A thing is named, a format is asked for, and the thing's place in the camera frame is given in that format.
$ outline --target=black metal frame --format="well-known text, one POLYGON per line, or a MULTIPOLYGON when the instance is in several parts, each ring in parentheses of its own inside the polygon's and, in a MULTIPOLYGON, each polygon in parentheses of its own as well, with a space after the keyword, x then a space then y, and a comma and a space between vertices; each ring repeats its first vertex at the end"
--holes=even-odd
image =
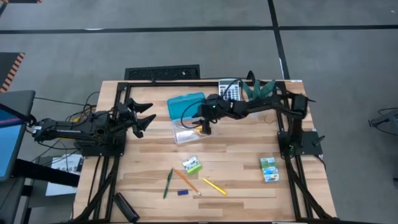
MULTIPOLYGON (((249 86, 253 85, 252 80, 246 80, 246 81, 243 80, 243 81, 246 82, 249 86)), ((157 81, 157 82, 143 82, 143 83, 120 82, 120 83, 118 83, 114 105, 116 105, 116 103, 120 102, 122 91, 125 91, 123 102, 126 102, 126 100, 128 100, 128 98, 131 97, 131 88, 132 87, 156 87, 156 86, 218 86, 218 81, 217 80, 205 81, 205 82, 157 81)), ((286 92, 285 81, 278 81, 277 86, 282 90, 282 92, 286 92)), ((279 132, 284 131, 284 124, 283 124, 283 120, 282 120, 282 115, 280 113, 277 113, 277 121, 278 121, 279 132)), ((298 177, 299 177, 298 181, 300 181, 302 183, 303 187, 307 188, 300 155, 296 155, 295 160, 296 160, 297 169, 298 169, 298 177)), ((117 164, 117 166, 113 166, 113 168, 116 169, 114 171, 117 173, 118 165, 119 165, 119 157, 115 157, 114 163, 117 164)), ((285 163, 286 163, 286 168, 289 169, 289 164, 291 164, 290 158, 285 157, 285 163)), ((108 165, 109 165, 109 157, 105 157, 103 166, 102 166, 102 170, 101 170, 101 178, 100 178, 99 188, 104 187, 104 180, 105 180, 105 176, 106 176, 106 173, 108 170, 108 165)), ((302 217, 301 217, 301 213, 300 213, 299 200, 297 198, 297 191, 295 188, 295 180, 290 175, 288 175, 288 179, 289 179, 290 193, 292 196, 292 203, 293 203, 295 219, 296 219, 296 221, 300 221, 300 220, 302 220, 302 217)), ((109 195, 108 195, 108 202, 106 205, 105 220, 110 220, 110 217, 111 217, 111 211, 112 211, 112 206, 113 206, 112 201, 113 201, 113 196, 115 193, 114 192, 115 188, 116 188, 116 178, 114 180, 112 180, 109 185, 109 195)), ((307 198, 304 198, 304 201, 305 201, 305 210, 307 212, 307 217, 309 219, 312 219, 313 218, 312 207, 307 198)), ((101 200, 98 200, 98 203, 96 205, 95 212, 94 212, 94 217, 93 217, 94 219, 99 219, 100 206, 101 206, 101 200)))

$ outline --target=wooden table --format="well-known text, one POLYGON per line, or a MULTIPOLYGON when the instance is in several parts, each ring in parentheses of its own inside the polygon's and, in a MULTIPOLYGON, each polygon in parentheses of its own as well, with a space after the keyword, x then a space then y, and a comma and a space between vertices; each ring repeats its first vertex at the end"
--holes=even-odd
MULTIPOLYGON (((97 111, 114 105, 117 81, 103 82, 97 111)), ((302 82, 285 82, 288 90, 303 93, 302 82)), ((142 116, 156 114, 142 139, 127 132, 125 154, 120 160, 116 191, 121 192, 136 212, 141 222, 256 222, 295 220, 290 196, 285 162, 280 158, 277 142, 278 125, 274 110, 251 114, 236 121, 223 118, 212 124, 218 135, 202 141, 176 145, 174 142, 166 101, 187 93, 217 93, 217 86, 133 87, 131 96, 138 103, 153 103, 142 116), (173 175, 167 198, 163 199, 170 169, 178 169, 187 176, 182 161, 197 156, 203 169, 189 181, 202 193, 197 195, 177 175, 173 175), (265 183, 259 167, 262 157, 275 157, 280 181, 265 183), (225 197, 202 181, 206 177, 225 189, 225 197), (177 196, 177 190, 188 189, 189 194, 177 196)), ((304 130, 313 128, 311 114, 303 121, 304 130)), ((85 160, 75 199, 75 216, 87 205, 92 176, 97 157, 85 160)), ((335 209, 323 164, 314 156, 302 156, 309 191, 330 215, 335 209)), ((100 178, 101 163, 96 175, 93 194, 100 178)), ((297 189, 300 210, 305 209, 302 194, 297 189)), ((107 194, 103 197, 101 215, 104 217, 107 194)), ((113 205, 112 222, 126 222, 119 209, 113 205)))

